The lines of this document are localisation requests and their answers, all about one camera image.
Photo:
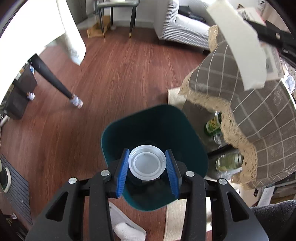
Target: triangular cutout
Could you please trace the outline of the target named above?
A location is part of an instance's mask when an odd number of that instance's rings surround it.
[[[63,193],[63,195],[56,201],[56,203],[47,212],[45,217],[50,220],[61,222],[63,220],[67,197],[68,197],[68,192]]]
[[[240,203],[234,197],[234,195],[231,192],[228,192],[227,197],[230,205],[232,220],[234,222],[238,222],[248,219],[248,213],[243,209],[243,207],[240,205]]]

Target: striped armchair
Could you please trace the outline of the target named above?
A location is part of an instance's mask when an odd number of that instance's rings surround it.
[[[190,0],[192,12],[206,19],[206,24],[178,14],[179,0],[157,1],[154,29],[159,40],[168,40],[209,49],[208,30],[214,21],[206,8],[215,0]]]

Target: cardboard box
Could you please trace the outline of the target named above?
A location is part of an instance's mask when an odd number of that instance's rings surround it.
[[[110,16],[103,16],[103,26],[104,26],[104,33],[108,30],[110,27]],[[87,29],[87,36],[88,38],[93,37],[103,37],[103,33],[101,31],[100,21],[98,21],[94,26]]]

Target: silver screw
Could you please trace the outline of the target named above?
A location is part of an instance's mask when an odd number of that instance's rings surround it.
[[[108,170],[103,170],[103,171],[101,171],[101,175],[102,175],[103,177],[109,176],[109,174],[110,174],[110,172],[109,172]]]
[[[186,176],[188,177],[194,177],[194,172],[193,171],[187,171]]]
[[[74,178],[74,177],[71,177],[71,178],[69,179],[69,181],[68,181],[68,183],[70,183],[70,184],[74,184],[74,183],[76,183],[76,182],[77,182],[77,179]]]
[[[224,178],[221,178],[221,179],[219,179],[219,183],[221,185],[226,185],[227,184],[227,181]]]

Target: trash can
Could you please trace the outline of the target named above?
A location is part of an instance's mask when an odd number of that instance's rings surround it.
[[[153,145],[165,152],[171,149],[177,161],[204,177],[207,153],[186,116],[171,105],[159,105],[111,123],[103,132],[101,147],[107,165],[120,159],[123,149]],[[126,201],[141,211],[153,211],[175,200],[166,170],[160,179],[136,185],[130,171],[123,192]]]

